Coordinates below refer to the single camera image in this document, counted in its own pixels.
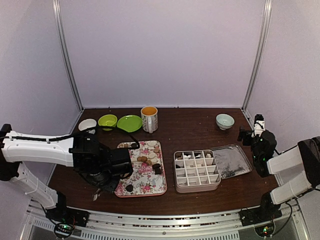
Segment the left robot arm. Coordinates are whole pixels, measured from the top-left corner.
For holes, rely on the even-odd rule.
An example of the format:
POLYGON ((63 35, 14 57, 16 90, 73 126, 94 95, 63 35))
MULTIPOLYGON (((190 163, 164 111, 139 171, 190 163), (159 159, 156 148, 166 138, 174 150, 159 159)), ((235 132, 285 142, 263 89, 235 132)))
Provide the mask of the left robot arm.
POLYGON ((47 187, 27 168, 26 162, 50 163, 73 170, 87 183, 113 192, 121 179, 133 173, 131 146, 110 149, 92 134, 93 126, 62 136, 28 135, 4 124, 0 130, 0 179, 19 185, 61 222, 72 218, 66 196, 47 187))

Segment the pink rabbit tin lid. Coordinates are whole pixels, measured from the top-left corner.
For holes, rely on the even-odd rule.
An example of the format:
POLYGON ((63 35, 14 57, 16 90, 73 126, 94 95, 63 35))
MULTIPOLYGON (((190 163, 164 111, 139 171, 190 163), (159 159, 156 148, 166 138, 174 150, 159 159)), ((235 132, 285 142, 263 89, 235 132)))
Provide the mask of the pink rabbit tin lid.
POLYGON ((222 180, 248 174, 253 170, 248 157, 238 144, 214 147, 212 151, 222 180))

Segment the pink divided tin box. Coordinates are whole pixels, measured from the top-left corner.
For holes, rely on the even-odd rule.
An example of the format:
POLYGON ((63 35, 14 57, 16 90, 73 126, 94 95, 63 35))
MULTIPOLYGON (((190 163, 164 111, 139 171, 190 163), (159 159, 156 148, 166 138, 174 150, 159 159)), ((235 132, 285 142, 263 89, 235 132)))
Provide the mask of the pink divided tin box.
POLYGON ((175 187, 180 194, 214 191, 221 183, 214 152, 210 149, 176 151, 175 187))

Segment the floral pink tray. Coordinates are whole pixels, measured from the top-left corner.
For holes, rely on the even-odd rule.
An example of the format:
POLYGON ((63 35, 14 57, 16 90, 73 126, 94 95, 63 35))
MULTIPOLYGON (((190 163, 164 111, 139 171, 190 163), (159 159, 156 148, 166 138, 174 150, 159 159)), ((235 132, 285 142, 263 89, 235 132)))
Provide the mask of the floral pink tray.
POLYGON ((160 142, 140 141, 139 146, 138 149, 129 150, 133 173, 119 181, 114 192, 119 198, 160 196, 167 191, 160 142))

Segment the metal serving tongs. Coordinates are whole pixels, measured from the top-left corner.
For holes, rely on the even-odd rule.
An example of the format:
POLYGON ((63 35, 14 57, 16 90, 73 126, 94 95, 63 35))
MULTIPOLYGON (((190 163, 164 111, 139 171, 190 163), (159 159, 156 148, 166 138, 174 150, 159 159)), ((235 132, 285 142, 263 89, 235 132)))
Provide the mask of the metal serving tongs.
POLYGON ((92 195, 92 201, 96 201, 98 197, 101 195, 102 189, 98 188, 92 195))

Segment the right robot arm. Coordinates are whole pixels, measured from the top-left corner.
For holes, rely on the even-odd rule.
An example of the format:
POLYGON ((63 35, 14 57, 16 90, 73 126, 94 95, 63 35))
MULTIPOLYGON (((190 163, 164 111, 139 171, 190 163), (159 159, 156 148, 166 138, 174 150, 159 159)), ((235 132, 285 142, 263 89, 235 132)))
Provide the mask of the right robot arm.
POLYGON ((249 146, 253 165, 260 177, 276 175, 285 170, 303 166, 301 173, 261 197, 260 206, 255 208, 259 220, 268 221, 279 210, 282 203, 310 192, 320 185, 320 137, 299 141, 296 146, 277 156, 275 135, 258 123, 254 130, 239 128, 237 140, 249 146))

